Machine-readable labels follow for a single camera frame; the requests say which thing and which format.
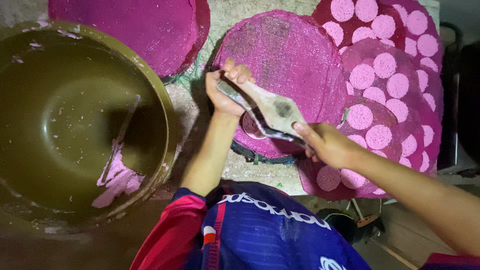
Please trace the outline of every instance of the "round pink disk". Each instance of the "round pink disk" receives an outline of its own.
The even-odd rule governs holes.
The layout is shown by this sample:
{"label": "round pink disk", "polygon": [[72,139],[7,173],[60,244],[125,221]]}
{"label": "round pink disk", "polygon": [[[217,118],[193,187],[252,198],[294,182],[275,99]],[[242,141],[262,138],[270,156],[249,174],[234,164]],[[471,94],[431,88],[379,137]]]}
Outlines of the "round pink disk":
{"label": "round pink disk", "polygon": [[397,73],[387,81],[387,92],[393,98],[401,98],[408,92],[408,78],[402,73]]}
{"label": "round pink disk", "polygon": [[350,73],[350,83],[359,90],[369,88],[375,80],[375,71],[366,64],[360,64]]}
{"label": "round pink disk", "polygon": [[380,39],[390,38],[395,33],[395,21],[388,15],[378,15],[372,22],[372,30]]}
{"label": "round pink disk", "polygon": [[433,96],[429,93],[425,93],[423,94],[423,98],[427,101],[432,111],[435,111],[436,105],[435,105],[435,99],[433,98]]}
{"label": "round pink disk", "polygon": [[407,17],[407,28],[414,35],[421,35],[427,30],[427,16],[421,11],[415,10]]}
{"label": "round pink disk", "polygon": [[386,101],[385,94],[378,87],[371,86],[365,89],[365,91],[363,91],[363,97],[377,101],[378,103],[385,106],[385,101]]}
{"label": "round pink disk", "polygon": [[433,132],[432,127],[430,127],[429,125],[423,125],[422,128],[423,128],[423,145],[427,147],[432,143],[433,135],[435,134],[435,132]]}
{"label": "round pink disk", "polygon": [[420,64],[425,65],[425,66],[433,69],[433,71],[435,71],[435,72],[438,72],[438,66],[437,66],[437,64],[435,64],[435,62],[431,58],[428,58],[428,57],[422,58],[420,60]]}
{"label": "round pink disk", "polygon": [[332,0],[330,11],[337,21],[346,22],[353,16],[355,5],[352,0]]}
{"label": "round pink disk", "polygon": [[404,102],[392,98],[387,100],[387,102],[385,103],[385,107],[387,107],[395,115],[399,123],[407,119],[408,107]]}
{"label": "round pink disk", "polygon": [[417,150],[417,140],[410,134],[405,141],[402,142],[402,157],[408,157]]}
{"label": "round pink disk", "polygon": [[342,27],[334,22],[328,22],[322,25],[322,27],[327,31],[327,33],[333,38],[335,45],[338,46],[343,41],[343,29]]}
{"label": "round pink disk", "polygon": [[424,172],[430,166],[430,159],[428,158],[428,154],[425,151],[423,151],[421,155],[422,155],[423,160],[421,162],[420,172]]}
{"label": "round pink disk", "polygon": [[417,42],[410,38],[405,38],[405,52],[417,56]]}
{"label": "round pink disk", "polygon": [[340,178],[339,170],[324,166],[318,171],[317,185],[325,191],[332,191],[340,184]]}
{"label": "round pink disk", "polygon": [[372,150],[372,153],[377,154],[381,157],[387,158],[387,155],[380,150]]}
{"label": "round pink disk", "polygon": [[355,43],[357,41],[360,41],[368,37],[372,39],[377,39],[377,37],[375,36],[375,33],[371,28],[364,27],[364,26],[359,27],[352,34],[352,43]]}
{"label": "round pink disk", "polygon": [[398,14],[400,15],[400,19],[402,19],[403,25],[406,25],[407,24],[407,18],[408,18],[407,10],[399,4],[395,4],[395,5],[392,5],[392,6],[394,7],[394,9],[396,9]]}
{"label": "round pink disk", "polygon": [[423,56],[431,57],[438,52],[437,39],[432,35],[421,35],[417,41],[417,48]]}
{"label": "round pink disk", "polygon": [[371,22],[378,14],[375,0],[358,0],[355,4],[355,15],[364,23]]}
{"label": "round pink disk", "polygon": [[340,171],[340,173],[343,176],[340,179],[342,181],[343,185],[348,187],[348,188],[351,188],[351,189],[357,189],[357,188],[363,186],[365,181],[367,181],[367,179],[365,177],[361,176],[360,174],[358,174],[354,171],[348,170],[348,169],[342,169]]}
{"label": "round pink disk", "polygon": [[373,60],[373,70],[382,79],[392,76],[396,70],[395,58],[388,52],[377,55]]}
{"label": "round pink disk", "polygon": [[355,92],[354,92],[354,90],[353,90],[353,86],[352,86],[352,84],[349,83],[349,82],[347,82],[347,93],[348,93],[349,95],[354,95],[354,94],[355,94]]}
{"label": "round pink disk", "polygon": [[365,141],[365,139],[360,136],[360,135],[350,135],[348,136],[347,138],[349,138],[350,140],[356,142],[357,144],[359,144],[361,147],[363,148],[367,148],[367,142]]}
{"label": "round pink disk", "polygon": [[417,75],[419,77],[419,87],[423,93],[428,86],[428,74],[425,71],[419,69],[417,70]]}
{"label": "round pink disk", "polygon": [[368,147],[380,150],[390,143],[392,140],[392,132],[384,125],[375,125],[365,134],[365,141]]}
{"label": "round pink disk", "polygon": [[404,157],[401,157],[400,161],[398,163],[402,164],[403,166],[407,166],[409,168],[412,167],[412,163],[410,163],[410,161],[407,158],[404,158]]}
{"label": "round pink disk", "polygon": [[389,39],[380,39],[380,42],[382,42],[383,44],[387,44],[389,46],[395,47],[395,43]]}
{"label": "round pink disk", "polygon": [[347,116],[348,124],[354,129],[366,129],[372,124],[373,114],[370,108],[365,105],[356,104],[350,107]]}

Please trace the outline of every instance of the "white logo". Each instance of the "white logo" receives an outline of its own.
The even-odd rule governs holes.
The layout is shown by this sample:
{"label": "white logo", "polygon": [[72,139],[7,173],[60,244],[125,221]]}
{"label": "white logo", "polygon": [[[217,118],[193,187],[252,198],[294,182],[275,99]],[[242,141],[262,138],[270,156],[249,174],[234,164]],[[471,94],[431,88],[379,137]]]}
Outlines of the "white logo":
{"label": "white logo", "polygon": [[280,212],[277,212],[277,211],[274,210],[274,208],[278,209],[277,207],[271,206],[271,205],[269,205],[269,204],[267,204],[266,202],[263,202],[263,201],[255,200],[255,199],[251,198],[250,196],[246,195],[245,192],[242,193],[242,194],[223,195],[222,200],[219,201],[218,204],[226,202],[226,201],[232,202],[232,203],[233,202],[240,202],[240,201],[245,202],[245,203],[253,203],[253,204],[255,204],[256,207],[258,207],[260,209],[270,211],[270,214],[277,214],[279,216],[284,215],[288,219],[294,218],[297,221],[306,222],[308,224],[316,223],[320,227],[332,230],[332,229],[330,229],[330,226],[328,225],[327,222],[325,222],[324,220],[321,220],[322,223],[320,223],[315,216],[309,216],[309,215],[306,215],[306,214],[297,213],[297,212],[293,212],[293,211],[290,211],[291,215],[288,215],[287,212],[285,211],[285,208],[280,210]]}

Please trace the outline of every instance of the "olive green bowl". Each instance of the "olive green bowl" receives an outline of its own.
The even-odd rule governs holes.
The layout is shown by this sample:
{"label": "olive green bowl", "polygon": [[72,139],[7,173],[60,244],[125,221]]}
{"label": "olive green bowl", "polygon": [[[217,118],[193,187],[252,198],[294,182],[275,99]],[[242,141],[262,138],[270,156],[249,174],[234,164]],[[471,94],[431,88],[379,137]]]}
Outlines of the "olive green bowl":
{"label": "olive green bowl", "polygon": [[[134,211],[166,181],[176,149],[171,101],[155,72],[115,38],[61,21],[2,29],[0,82],[2,215],[45,233],[76,233]],[[138,191],[94,208],[106,190],[97,179],[136,95],[121,153],[146,177]]]}

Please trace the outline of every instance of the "hand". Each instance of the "hand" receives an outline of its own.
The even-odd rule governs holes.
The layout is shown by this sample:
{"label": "hand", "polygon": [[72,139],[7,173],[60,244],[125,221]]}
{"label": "hand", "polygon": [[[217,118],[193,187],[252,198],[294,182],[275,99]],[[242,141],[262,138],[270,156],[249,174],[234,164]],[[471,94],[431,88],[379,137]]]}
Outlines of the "hand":
{"label": "hand", "polygon": [[305,151],[307,157],[314,162],[322,160],[336,169],[351,169],[358,160],[359,153],[370,153],[327,123],[308,125],[296,122],[293,128],[315,151],[314,153]]}
{"label": "hand", "polygon": [[215,111],[240,117],[245,110],[222,92],[218,91],[216,88],[217,80],[220,79],[221,72],[229,72],[228,77],[230,79],[237,79],[237,83],[239,84],[243,84],[247,80],[255,83],[255,79],[252,78],[252,72],[246,65],[240,64],[235,66],[235,59],[232,57],[227,58],[222,70],[208,72],[206,75],[206,91],[208,97],[215,106]]}

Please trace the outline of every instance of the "person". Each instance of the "person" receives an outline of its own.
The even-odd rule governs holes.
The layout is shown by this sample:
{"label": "person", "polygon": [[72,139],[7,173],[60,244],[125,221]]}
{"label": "person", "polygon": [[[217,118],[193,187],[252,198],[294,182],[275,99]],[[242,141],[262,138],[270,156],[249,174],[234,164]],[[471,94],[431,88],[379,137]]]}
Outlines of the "person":
{"label": "person", "polygon": [[[244,64],[235,65],[233,58],[222,70],[206,74],[206,92],[215,111],[202,147],[131,270],[369,269],[334,228],[278,189],[254,182],[219,186],[234,131],[245,112],[216,89],[222,72],[229,72],[239,84],[255,82],[252,72]],[[373,154],[329,124],[293,127],[312,147],[312,152],[306,151],[309,158],[370,179],[463,256],[432,256],[425,269],[448,269],[455,261],[472,265],[462,269],[480,267],[474,258],[480,256],[480,198]]]}

